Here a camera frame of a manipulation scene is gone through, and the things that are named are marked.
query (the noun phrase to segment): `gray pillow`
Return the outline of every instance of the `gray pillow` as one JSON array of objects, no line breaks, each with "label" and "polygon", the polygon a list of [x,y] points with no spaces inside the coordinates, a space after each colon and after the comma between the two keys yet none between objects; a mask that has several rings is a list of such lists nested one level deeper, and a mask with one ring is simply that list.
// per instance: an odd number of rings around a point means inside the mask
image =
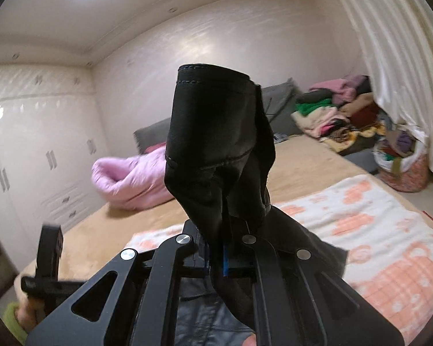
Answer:
[{"label": "gray pillow", "polygon": [[171,118],[164,119],[151,126],[136,130],[133,133],[140,155],[144,153],[146,148],[167,141],[170,130],[170,120]]},{"label": "gray pillow", "polygon": [[264,112],[270,121],[273,133],[287,135],[303,134],[290,117],[295,112],[295,96],[299,94],[292,78],[285,83],[261,89]]}]

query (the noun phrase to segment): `black metal frame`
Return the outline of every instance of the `black metal frame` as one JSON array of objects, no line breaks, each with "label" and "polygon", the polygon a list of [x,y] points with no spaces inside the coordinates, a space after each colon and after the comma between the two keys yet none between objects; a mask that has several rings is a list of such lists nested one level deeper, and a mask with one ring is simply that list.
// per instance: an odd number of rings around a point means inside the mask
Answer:
[{"label": "black metal frame", "polygon": [[[388,320],[308,250],[277,251],[250,235],[244,221],[231,222],[227,275],[252,282],[258,345],[404,344]],[[51,311],[27,346],[172,346],[181,278],[210,274],[208,245],[190,220],[158,249],[122,251],[83,285],[58,281],[61,249],[60,229],[44,226],[36,276],[23,277],[22,289]]]}]

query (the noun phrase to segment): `black cloth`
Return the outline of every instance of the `black cloth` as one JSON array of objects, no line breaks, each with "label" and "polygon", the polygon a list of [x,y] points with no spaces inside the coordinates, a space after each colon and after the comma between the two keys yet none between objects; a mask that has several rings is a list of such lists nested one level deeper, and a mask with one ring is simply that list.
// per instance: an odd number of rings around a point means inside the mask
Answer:
[{"label": "black cloth", "polygon": [[333,92],[330,89],[317,89],[311,92],[298,95],[296,98],[297,103],[318,103],[325,99],[331,99]]},{"label": "black cloth", "polygon": [[356,88],[356,96],[361,95],[362,93],[372,92],[372,87],[370,85],[370,78],[366,76],[366,79]]},{"label": "black cloth", "polygon": [[380,136],[378,134],[375,134],[374,136],[370,136],[368,138],[359,135],[356,138],[356,141],[353,143],[353,145],[349,146],[347,149],[345,149],[342,152],[339,152],[338,154],[340,156],[347,156],[347,155],[351,155],[352,153],[356,153],[368,148],[372,148],[379,139]]},{"label": "black cloth", "polygon": [[231,313],[254,327],[250,290],[222,275],[233,217],[282,251],[308,248],[342,275],[347,253],[270,205],[275,160],[261,88],[242,73],[207,64],[178,70],[165,153],[165,185],[210,246],[211,279]]},{"label": "black cloth", "polygon": [[210,277],[181,279],[175,346],[241,346],[250,334],[229,312]]}]

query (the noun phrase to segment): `laundry bag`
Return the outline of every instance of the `laundry bag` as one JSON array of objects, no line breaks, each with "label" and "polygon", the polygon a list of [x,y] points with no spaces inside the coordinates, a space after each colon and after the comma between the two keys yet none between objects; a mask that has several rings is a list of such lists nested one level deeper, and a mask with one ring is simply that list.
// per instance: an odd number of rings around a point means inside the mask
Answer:
[{"label": "laundry bag", "polygon": [[428,184],[428,154],[426,146],[417,141],[414,154],[401,159],[400,172],[391,171],[393,162],[385,160],[385,156],[374,148],[375,161],[379,166],[378,177],[388,186],[400,192],[419,192]]}]

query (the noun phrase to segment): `wall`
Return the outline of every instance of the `wall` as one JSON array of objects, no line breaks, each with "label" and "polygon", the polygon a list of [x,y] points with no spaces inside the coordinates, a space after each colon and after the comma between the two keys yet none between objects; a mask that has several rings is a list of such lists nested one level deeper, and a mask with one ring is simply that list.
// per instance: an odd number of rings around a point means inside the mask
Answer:
[{"label": "wall", "polygon": [[185,63],[242,71],[262,86],[312,83],[347,67],[314,0],[222,0],[141,34],[93,69],[112,154],[137,154],[135,130],[168,118]]},{"label": "wall", "polygon": [[314,0],[326,17],[346,74],[368,74],[358,36],[340,0]]}]

